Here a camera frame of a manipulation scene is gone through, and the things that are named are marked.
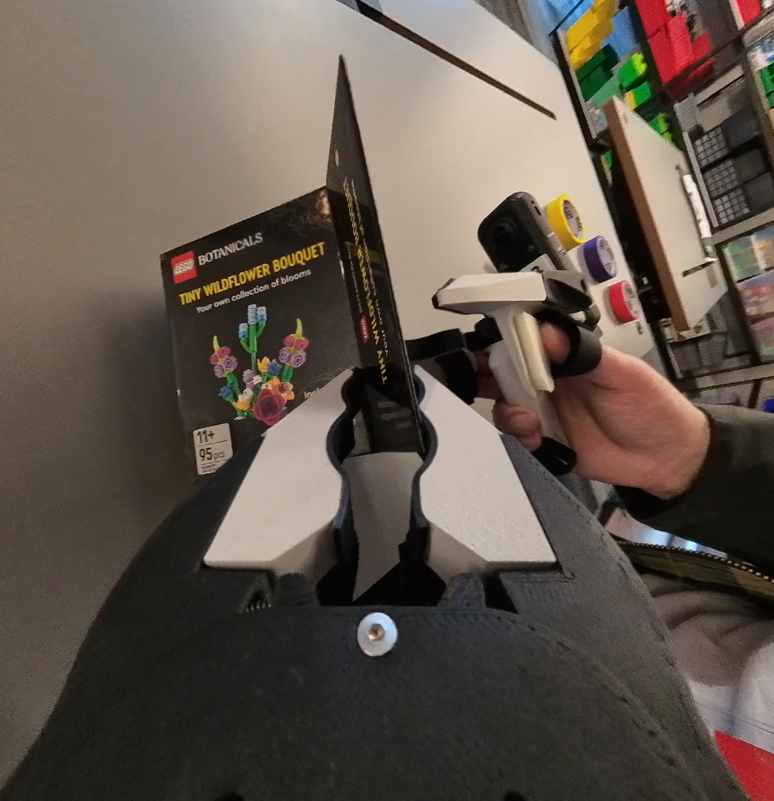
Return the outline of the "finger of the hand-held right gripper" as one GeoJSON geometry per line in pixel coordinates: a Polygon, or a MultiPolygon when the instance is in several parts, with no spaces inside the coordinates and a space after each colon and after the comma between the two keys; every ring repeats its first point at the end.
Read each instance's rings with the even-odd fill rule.
{"type": "Polygon", "coordinates": [[[466,335],[461,329],[445,329],[431,335],[406,339],[404,344],[410,361],[436,360],[469,350],[466,335]]]}
{"type": "Polygon", "coordinates": [[[536,272],[463,275],[436,291],[432,305],[447,312],[536,312],[550,300],[536,272]]]}

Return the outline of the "clear storage bins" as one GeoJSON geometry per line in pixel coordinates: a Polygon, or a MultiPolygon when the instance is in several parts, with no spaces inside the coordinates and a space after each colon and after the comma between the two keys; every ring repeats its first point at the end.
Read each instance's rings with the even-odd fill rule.
{"type": "Polygon", "coordinates": [[[774,222],[722,246],[759,357],[774,360],[774,222]]]}

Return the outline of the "white side table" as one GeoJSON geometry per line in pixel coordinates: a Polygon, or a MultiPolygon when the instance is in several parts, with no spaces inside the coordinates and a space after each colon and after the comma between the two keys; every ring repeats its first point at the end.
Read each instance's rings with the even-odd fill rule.
{"type": "Polygon", "coordinates": [[[673,328],[692,330],[725,295],[726,280],[701,236],[684,178],[682,152],[641,116],[611,98],[603,105],[609,136],[673,328]]]}

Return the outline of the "grey small-parts drawers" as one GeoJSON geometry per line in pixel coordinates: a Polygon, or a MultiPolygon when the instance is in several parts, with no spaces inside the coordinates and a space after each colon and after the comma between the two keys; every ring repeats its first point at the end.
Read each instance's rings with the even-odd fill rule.
{"type": "Polygon", "coordinates": [[[738,111],[691,138],[716,227],[774,207],[774,173],[756,116],[738,111]]]}

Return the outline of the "person's right hand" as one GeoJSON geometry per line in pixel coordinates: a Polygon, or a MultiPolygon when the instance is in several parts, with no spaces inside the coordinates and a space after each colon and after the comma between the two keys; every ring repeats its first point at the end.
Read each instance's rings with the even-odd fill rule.
{"type": "Polygon", "coordinates": [[[556,379],[550,395],[574,473],[662,500],[685,493],[711,444],[707,416],[639,358],[604,346],[591,372],[556,379]]]}

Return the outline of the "shelf of coloured bricks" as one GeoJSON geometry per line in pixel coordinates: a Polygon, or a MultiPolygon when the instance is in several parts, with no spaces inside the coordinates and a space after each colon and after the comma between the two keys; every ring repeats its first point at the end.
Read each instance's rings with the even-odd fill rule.
{"type": "Polygon", "coordinates": [[[675,106],[721,78],[774,23],[774,2],[568,2],[550,33],[582,135],[609,148],[617,99],[673,142],[675,106]]]}

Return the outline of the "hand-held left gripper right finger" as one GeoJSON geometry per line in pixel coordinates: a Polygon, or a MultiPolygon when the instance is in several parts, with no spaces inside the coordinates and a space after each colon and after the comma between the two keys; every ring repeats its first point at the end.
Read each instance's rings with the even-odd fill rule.
{"type": "Polygon", "coordinates": [[[423,454],[396,456],[408,505],[398,566],[407,586],[552,569],[558,560],[502,437],[425,368],[414,369],[423,454]]]}

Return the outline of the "purple tape roll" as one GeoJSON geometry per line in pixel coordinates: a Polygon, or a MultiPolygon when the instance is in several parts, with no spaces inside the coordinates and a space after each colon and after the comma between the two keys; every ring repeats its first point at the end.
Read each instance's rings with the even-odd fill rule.
{"type": "Polygon", "coordinates": [[[597,235],[582,245],[582,259],[595,284],[603,284],[618,275],[618,261],[609,240],[597,235]]]}

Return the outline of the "black lego flower box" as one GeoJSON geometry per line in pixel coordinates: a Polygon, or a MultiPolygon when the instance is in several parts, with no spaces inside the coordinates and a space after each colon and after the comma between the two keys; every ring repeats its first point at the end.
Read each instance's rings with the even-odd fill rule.
{"type": "Polygon", "coordinates": [[[338,59],[324,184],[161,256],[178,406],[198,477],[340,373],[355,448],[419,452],[421,413],[352,85],[338,59]]]}

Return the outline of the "yellow tape roll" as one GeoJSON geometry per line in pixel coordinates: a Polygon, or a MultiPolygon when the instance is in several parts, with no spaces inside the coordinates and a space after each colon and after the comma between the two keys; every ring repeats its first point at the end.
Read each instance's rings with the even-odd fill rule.
{"type": "Polygon", "coordinates": [[[545,207],[545,214],[562,247],[570,252],[586,241],[586,227],[569,195],[559,195],[545,207]]]}

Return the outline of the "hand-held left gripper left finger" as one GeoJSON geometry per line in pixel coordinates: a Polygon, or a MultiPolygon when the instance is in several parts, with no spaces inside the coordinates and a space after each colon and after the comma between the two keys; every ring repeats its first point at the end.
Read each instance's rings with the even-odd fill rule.
{"type": "Polygon", "coordinates": [[[346,369],[262,436],[205,566],[299,575],[322,602],[352,602],[360,545],[343,464],[362,397],[361,372],[346,369]]]}

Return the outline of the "person's right forearm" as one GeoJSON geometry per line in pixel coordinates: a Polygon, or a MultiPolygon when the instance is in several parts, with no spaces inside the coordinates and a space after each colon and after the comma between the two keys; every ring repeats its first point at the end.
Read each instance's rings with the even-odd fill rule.
{"type": "Polygon", "coordinates": [[[699,406],[710,445],[689,489],[662,500],[616,486],[636,520],[742,559],[774,577],[774,414],[699,406]]]}

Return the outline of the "orange tape roll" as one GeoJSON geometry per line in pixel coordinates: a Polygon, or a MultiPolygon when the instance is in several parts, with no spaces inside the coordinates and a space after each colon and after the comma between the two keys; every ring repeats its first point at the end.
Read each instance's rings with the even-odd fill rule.
{"type": "Polygon", "coordinates": [[[637,291],[629,280],[612,283],[606,290],[606,298],[618,325],[626,325],[641,319],[642,306],[637,291]]]}

